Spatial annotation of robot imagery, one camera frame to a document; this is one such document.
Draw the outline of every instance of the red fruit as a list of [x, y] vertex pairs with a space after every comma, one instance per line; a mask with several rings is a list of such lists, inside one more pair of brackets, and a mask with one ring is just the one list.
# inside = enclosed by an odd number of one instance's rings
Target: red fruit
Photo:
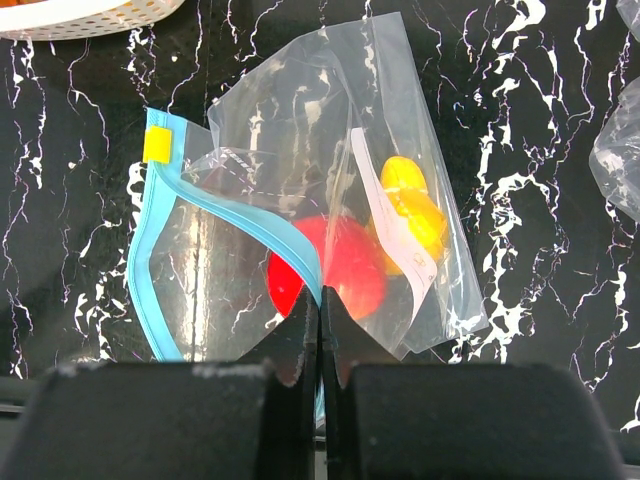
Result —
[[[294, 225], [316, 248], [324, 284], [336, 289], [353, 319], [359, 320], [375, 312], [384, 301], [387, 277], [379, 247], [366, 230], [345, 216], [339, 217], [331, 226], [322, 216], [304, 218]], [[330, 227], [334, 229], [333, 242], [328, 240]], [[326, 263], [325, 249], [330, 251]], [[272, 253], [267, 267], [267, 287], [280, 314], [289, 315], [302, 285], [298, 274]]]

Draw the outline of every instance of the black marble surface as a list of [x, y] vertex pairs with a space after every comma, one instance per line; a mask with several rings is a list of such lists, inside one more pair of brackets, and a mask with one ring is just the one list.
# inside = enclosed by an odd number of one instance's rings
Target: black marble surface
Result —
[[187, 0], [153, 27], [0, 41], [0, 372], [150, 361], [125, 281], [145, 106], [211, 101], [296, 36], [401, 11], [491, 328], [423, 355], [573, 371], [640, 432], [636, 224], [600, 195], [593, 141], [640, 48], [613, 0]]

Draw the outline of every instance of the white label strip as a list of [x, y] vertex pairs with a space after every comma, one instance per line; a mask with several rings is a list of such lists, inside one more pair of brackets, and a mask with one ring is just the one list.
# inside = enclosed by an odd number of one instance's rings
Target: white label strip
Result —
[[351, 130], [351, 148], [362, 177], [373, 223], [380, 245], [407, 277], [413, 292], [413, 315], [427, 295], [436, 273], [436, 262], [409, 230], [409, 221], [398, 215], [387, 197], [371, 162], [369, 148], [362, 128]]

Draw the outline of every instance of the yellow lemon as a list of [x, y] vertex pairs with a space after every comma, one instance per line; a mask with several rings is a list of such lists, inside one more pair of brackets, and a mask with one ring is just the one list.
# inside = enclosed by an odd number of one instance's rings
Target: yellow lemon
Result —
[[[420, 245], [438, 262], [447, 243], [449, 235], [447, 219], [429, 196], [415, 189], [404, 189], [387, 193], [391, 204], [398, 215], [405, 217], [409, 223], [409, 231], [416, 237]], [[369, 220], [367, 230], [375, 235], [373, 219]], [[387, 275], [401, 275], [400, 270], [388, 255], [385, 257]]]
[[406, 157], [391, 157], [382, 167], [380, 174], [382, 188], [392, 191], [404, 188], [415, 188], [427, 191], [427, 182], [416, 163]]

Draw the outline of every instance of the yellow object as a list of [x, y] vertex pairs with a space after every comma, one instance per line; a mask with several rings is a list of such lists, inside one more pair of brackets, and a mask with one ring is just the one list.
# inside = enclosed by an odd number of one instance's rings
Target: yellow object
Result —
[[[411, 233], [438, 262], [446, 248], [449, 228], [444, 213], [427, 194], [420, 167], [408, 158], [391, 157], [382, 169], [380, 183], [396, 213], [408, 220]], [[373, 218], [369, 219], [367, 230], [376, 235]], [[384, 257], [387, 275], [402, 275], [402, 270], [386, 253]]]
[[168, 164], [171, 158], [171, 130], [152, 125], [144, 134], [144, 163], [158, 162]]
[[391, 157], [382, 167], [380, 184], [388, 193], [404, 188], [415, 188], [427, 193], [427, 182], [416, 163], [406, 157]]

